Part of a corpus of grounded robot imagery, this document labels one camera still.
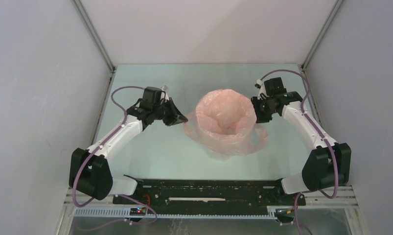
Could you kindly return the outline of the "pink plastic trash bag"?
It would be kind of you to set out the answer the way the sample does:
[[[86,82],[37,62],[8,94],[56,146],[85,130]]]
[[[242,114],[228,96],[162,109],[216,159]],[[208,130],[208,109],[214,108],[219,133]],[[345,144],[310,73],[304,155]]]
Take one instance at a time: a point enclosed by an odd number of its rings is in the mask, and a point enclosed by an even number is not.
[[[184,132],[202,147],[233,148],[247,156],[268,143],[267,130],[256,123],[250,99],[232,89],[207,93],[186,117]]]

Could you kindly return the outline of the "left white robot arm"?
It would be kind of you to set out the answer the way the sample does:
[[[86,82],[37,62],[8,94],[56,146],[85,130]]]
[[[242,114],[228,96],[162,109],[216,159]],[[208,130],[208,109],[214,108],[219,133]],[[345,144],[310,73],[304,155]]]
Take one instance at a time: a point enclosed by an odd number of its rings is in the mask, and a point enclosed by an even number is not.
[[[140,88],[143,95],[134,105],[124,108],[114,99],[111,101],[123,112],[120,122],[102,139],[86,149],[77,148],[71,155],[69,187],[72,189],[72,200],[78,207],[76,192],[81,192],[91,199],[102,200],[108,195],[120,195],[132,204],[143,199],[143,190],[138,181],[128,175],[112,174],[111,163],[118,152],[135,136],[142,133],[156,120],[166,126],[186,123],[183,115],[168,96],[166,90],[156,87]]]

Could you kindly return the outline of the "white trash bin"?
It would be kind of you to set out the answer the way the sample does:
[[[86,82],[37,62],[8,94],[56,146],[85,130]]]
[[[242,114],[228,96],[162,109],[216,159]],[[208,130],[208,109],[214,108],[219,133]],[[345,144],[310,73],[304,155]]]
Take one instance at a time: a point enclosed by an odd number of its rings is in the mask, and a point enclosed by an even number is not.
[[[206,154],[217,161],[227,161],[230,158],[244,156],[239,150],[233,148],[211,148],[204,147]]]

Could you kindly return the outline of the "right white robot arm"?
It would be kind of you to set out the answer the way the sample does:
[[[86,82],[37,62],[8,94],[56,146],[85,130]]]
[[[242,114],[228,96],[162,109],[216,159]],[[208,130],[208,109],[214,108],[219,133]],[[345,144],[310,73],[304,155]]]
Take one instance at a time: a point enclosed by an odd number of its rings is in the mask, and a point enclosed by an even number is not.
[[[257,96],[251,98],[257,123],[268,123],[273,114],[279,114],[301,137],[309,156],[301,173],[282,178],[280,187],[273,192],[274,200],[281,205],[292,200],[294,193],[334,188],[349,180],[351,148],[338,143],[308,114],[304,101],[297,92],[288,92],[280,77],[257,80]]]

